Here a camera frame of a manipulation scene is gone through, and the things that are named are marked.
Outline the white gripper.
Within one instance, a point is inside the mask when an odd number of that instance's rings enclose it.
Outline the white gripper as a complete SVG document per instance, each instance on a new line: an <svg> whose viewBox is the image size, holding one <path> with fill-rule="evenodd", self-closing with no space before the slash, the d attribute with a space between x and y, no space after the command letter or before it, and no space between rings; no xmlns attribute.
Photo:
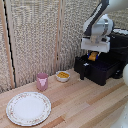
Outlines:
<svg viewBox="0 0 128 128"><path fill-rule="evenodd" d="M98 60L101 52L107 53L110 50L110 42L109 40L99 41L96 39L95 41L92 41L90 38L83 38L81 40L81 48L85 50L97 51L98 54L96 55L96 60ZM88 60L90 55L91 52L87 51Z"/></svg>

